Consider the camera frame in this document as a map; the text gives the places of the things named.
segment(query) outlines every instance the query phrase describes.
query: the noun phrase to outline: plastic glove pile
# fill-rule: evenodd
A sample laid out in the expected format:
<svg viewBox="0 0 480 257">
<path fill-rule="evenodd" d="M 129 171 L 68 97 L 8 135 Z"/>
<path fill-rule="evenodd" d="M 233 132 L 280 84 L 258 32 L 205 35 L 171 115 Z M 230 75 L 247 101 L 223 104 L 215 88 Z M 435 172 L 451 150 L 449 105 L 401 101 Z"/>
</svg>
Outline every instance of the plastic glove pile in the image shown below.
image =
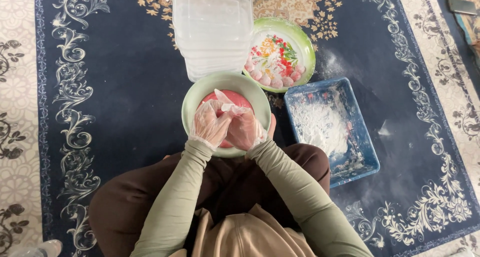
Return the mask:
<svg viewBox="0 0 480 257">
<path fill-rule="evenodd" d="M 239 150 L 248 151 L 267 140 L 267 131 L 252 109 L 239 107 L 220 90 L 218 100 L 210 99 L 195 112 L 189 140 L 197 140 L 216 150 L 225 139 Z M 217 111 L 224 113 L 217 117 Z"/>
</svg>

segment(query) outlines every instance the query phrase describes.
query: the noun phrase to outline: floral plate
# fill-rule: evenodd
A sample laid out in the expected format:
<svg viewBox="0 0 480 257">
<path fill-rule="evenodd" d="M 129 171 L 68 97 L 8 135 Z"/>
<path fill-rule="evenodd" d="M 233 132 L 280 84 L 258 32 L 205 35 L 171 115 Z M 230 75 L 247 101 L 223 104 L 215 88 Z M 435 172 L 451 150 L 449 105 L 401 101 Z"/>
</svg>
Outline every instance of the floral plate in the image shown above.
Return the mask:
<svg viewBox="0 0 480 257">
<path fill-rule="evenodd" d="M 296 24 L 276 17 L 264 17 L 253 22 L 253 37 L 250 54 L 255 69 L 271 79 L 289 77 L 297 65 L 305 71 L 293 86 L 308 83 L 315 70 L 315 52 L 305 32 Z M 243 74 L 250 77 L 244 68 Z M 285 93 L 288 87 L 273 88 L 255 81 L 261 88 Z"/>
</svg>

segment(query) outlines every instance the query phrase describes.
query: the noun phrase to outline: spilled flour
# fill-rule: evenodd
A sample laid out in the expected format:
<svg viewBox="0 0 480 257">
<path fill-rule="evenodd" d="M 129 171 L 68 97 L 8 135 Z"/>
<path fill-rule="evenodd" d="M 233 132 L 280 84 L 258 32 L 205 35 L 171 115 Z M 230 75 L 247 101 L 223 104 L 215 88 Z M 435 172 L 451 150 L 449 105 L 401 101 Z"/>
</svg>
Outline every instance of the spilled flour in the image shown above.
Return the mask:
<svg viewBox="0 0 480 257">
<path fill-rule="evenodd" d="M 299 94 L 302 98 L 292 106 L 291 115 L 299 142 L 319 147 L 332 157 L 346 153 L 349 123 L 339 91 L 330 89 L 328 94 L 333 97 L 328 97 L 326 102 L 319 102 L 311 93 L 306 100 Z"/>
</svg>

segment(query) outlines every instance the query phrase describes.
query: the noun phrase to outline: pink dough ball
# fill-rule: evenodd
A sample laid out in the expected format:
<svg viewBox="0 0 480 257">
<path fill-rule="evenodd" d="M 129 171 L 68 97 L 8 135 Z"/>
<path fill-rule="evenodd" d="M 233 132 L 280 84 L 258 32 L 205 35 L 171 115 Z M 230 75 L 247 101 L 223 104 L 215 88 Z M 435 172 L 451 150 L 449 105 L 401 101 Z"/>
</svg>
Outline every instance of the pink dough ball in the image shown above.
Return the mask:
<svg viewBox="0 0 480 257">
<path fill-rule="evenodd" d="M 252 70 L 250 72 L 250 76 L 255 80 L 255 81 L 258 81 L 260 80 L 260 78 L 262 77 L 262 73 L 260 72 L 260 70 Z"/>
<path fill-rule="evenodd" d="M 287 87 L 287 88 L 289 88 L 293 85 L 293 80 L 290 77 L 283 77 L 282 82 L 283 82 L 283 86 Z"/>
<path fill-rule="evenodd" d="M 270 83 L 272 82 L 272 79 L 270 79 L 270 77 L 268 77 L 267 75 L 263 75 L 259 82 L 264 85 L 264 86 L 269 86 Z"/>
<path fill-rule="evenodd" d="M 298 64 L 295 66 L 295 70 L 300 74 L 303 74 L 305 72 L 305 66 Z"/>
<path fill-rule="evenodd" d="M 273 79 L 270 86 L 273 87 L 273 88 L 282 88 L 283 87 L 283 82 L 280 79 Z"/>
<path fill-rule="evenodd" d="M 300 72 L 298 72 L 298 71 L 294 71 L 294 72 L 292 72 L 292 74 L 290 74 L 290 78 L 291 78 L 294 82 L 297 82 L 298 80 L 300 80 L 301 77 L 302 77 L 302 75 L 301 75 Z"/>
<path fill-rule="evenodd" d="M 252 63 L 252 61 L 247 61 L 247 63 L 245 64 L 245 69 L 248 72 L 251 72 L 251 71 L 255 70 L 255 65 Z"/>
</svg>

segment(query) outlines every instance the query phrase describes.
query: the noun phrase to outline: olive green sleeve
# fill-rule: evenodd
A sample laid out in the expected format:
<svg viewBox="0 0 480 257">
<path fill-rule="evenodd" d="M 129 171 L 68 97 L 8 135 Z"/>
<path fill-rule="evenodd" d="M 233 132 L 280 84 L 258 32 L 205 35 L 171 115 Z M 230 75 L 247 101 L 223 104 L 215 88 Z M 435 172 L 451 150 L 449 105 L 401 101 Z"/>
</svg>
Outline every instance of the olive green sleeve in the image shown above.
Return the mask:
<svg viewBox="0 0 480 257">
<path fill-rule="evenodd" d="M 320 184 L 272 139 L 248 156 L 272 182 L 317 256 L 373 256 Z"/>
<path fill-rule="evenodd" d="M 159 192 L 130 257 L 167 257 L 182 249 L 213 150 L 189 140 L 181 159 Z"/>
</svg>

